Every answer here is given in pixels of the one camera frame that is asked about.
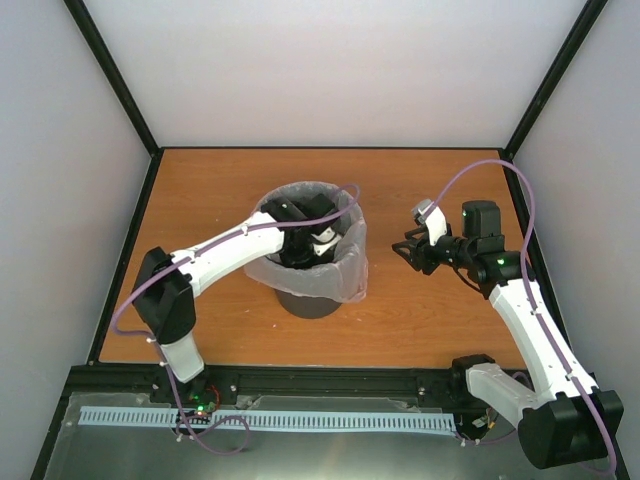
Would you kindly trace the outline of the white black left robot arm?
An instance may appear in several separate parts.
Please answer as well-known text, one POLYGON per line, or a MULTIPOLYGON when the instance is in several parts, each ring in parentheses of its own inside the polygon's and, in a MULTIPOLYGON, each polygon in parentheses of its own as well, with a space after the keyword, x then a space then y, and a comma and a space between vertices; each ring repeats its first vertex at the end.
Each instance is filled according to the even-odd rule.
POLYGON ((194 339, 195 299, 213 283, 250 262, 274 255, 285 268, 308 269, 333 259, 341 235, 337 206, 317 194, 299 201, 267 201, 241 225, 193 247, 148 251, 134 283, 133 307, 174 375, 172 388, 186 402, 208 390, 204 360, 194 339))

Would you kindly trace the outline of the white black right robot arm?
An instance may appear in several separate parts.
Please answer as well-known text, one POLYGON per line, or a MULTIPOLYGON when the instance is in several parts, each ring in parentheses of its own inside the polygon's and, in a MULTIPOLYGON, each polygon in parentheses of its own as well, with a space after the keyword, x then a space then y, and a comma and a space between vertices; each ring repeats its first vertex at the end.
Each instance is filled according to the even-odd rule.
POLYGON ((616 464, 613 438, 624 411, 581 366, 552 319, 527 261, 507 250, 501 213, 493 201, 462 206, 462 233, 426 199, 412 211, 416 229, 393 244, 395 253, 425 275, 448 266, 486 299, 507 326, 531 384, 505 373, 485 354, 452 362, 456 394, 485 402, 517 433, 529 462, 546 469, 606 458, 616 464))

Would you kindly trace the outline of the pink plastic trash bag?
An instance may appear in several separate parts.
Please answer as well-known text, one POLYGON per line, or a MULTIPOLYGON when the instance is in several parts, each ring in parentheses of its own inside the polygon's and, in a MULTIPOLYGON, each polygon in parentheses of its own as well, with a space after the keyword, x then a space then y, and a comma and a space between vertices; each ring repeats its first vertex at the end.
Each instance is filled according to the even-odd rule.
MULTIPOLYGON (((322 193, 331 198, 339 210, 352 200, 347 185, 320 181, 300 181, 282 185, 265 194, 254 207, 278 197, 298 201, 322 193)), ((286 268, 276 254, 261 257, 244 267, 245 274, 272 289, 298 297, 329 298, 339 303, 354 303, 366 296, 368 261, 366 257, 367 224, 359 205, 354 205, 333 225, 342 239, 335 247, 334 260, 307 270, 286 268)))

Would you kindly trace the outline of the dark grey trash bin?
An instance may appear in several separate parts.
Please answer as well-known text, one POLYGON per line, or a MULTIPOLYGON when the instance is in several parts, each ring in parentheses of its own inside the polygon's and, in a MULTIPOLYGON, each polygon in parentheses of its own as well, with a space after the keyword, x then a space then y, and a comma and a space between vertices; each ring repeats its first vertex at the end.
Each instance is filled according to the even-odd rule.
POLYGON ((280 305, 290 314, 302 319, 320 319, 331 315, 342 304, 329 298, 296 296, 275 290, 280 305))

